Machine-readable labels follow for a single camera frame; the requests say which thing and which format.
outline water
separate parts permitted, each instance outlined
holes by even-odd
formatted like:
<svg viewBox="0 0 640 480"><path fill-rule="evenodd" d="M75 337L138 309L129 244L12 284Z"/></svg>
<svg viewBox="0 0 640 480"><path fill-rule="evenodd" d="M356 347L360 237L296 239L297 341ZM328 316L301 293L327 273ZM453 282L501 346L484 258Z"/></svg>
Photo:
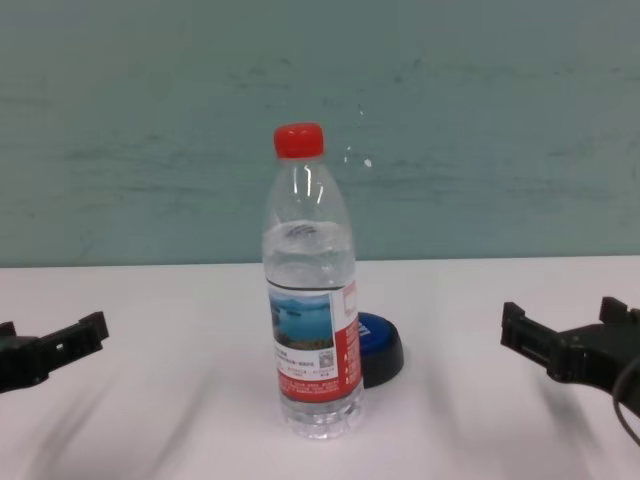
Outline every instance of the water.
<svg viewBox="0 0 640 480"><path fill-rule="evenodd" d="M355 258L349 227L300 220L276 225L263 242L267 279L304 289L336 289L351 282ZM338 437L357 424L363 407L362 382L346 397L303 403L281 394L282 410L293 430L308 438Z"/></svg>

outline blue lid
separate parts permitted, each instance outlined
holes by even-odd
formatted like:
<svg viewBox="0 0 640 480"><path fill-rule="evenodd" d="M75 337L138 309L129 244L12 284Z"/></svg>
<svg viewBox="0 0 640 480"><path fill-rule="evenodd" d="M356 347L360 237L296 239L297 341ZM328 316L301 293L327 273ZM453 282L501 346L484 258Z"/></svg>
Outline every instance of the blue lid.
<svg viewBox="0 0 640 480"><path fill-rule="evenodd" d="M389 320L359 312L360 359L364 388L375 387L395 377L404 365L398 329Z"/></svg>
<svg viewBox="0 0 640 480"><path fill-rule="evenodd" d="M384 349L391 336L389 322L378 315L360 312L360 355Z"/></svg>

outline qr code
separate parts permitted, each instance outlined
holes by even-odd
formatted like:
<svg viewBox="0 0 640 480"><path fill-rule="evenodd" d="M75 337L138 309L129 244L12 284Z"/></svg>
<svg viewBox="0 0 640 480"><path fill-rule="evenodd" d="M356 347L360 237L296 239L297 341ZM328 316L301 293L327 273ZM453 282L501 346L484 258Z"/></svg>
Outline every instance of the qr code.
<svg viewBox="0 0 640 480"><path fill-rule="evenodd" d="M320 368L333 367L333 352L320 352Z"/></svg>

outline plastic bottle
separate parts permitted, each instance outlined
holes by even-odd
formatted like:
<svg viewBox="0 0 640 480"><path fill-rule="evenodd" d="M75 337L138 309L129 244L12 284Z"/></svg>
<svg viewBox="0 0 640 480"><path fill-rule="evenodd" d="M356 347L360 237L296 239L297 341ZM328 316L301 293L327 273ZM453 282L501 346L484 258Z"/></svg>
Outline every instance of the plastic bottle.
<svg viewBox="0 0 640 480"><path fill-rule="evenodd" d="M262 258L282 410L299 435L335 438L363 409L351 224L320 126L282 126L274 143Z"/></svg>

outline bottle label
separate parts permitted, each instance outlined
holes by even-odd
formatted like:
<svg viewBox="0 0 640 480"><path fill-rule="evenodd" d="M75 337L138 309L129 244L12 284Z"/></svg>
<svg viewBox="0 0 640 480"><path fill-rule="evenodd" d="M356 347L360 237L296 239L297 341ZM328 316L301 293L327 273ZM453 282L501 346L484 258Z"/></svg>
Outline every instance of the bottle label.
<svg viewBox="0 0 640 480"><path fill-rule="evenodd" d="M336 290L269 285L280 390L300 402L330 402L360 383L356 284Z"/></svg>

